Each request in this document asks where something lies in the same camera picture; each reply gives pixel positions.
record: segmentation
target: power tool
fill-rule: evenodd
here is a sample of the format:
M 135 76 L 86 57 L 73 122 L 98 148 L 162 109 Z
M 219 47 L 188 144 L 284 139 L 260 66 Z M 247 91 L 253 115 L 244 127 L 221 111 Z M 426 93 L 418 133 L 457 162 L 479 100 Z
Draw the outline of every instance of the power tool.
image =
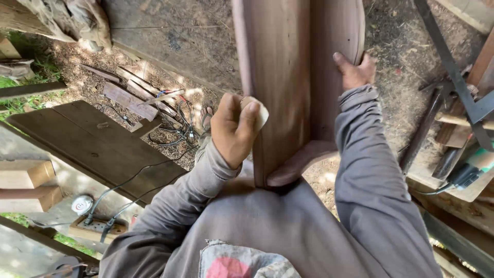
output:
M 434 192 L 420 192 L 424 195 L 435 195 L 444 192 L 450 188 L 464 190 L 474 181 L 487 173 L 494 167 L 494 152 L 480 148 L 472 155 L 458 170 L 454 171 L 447 178 L 447 184 Z

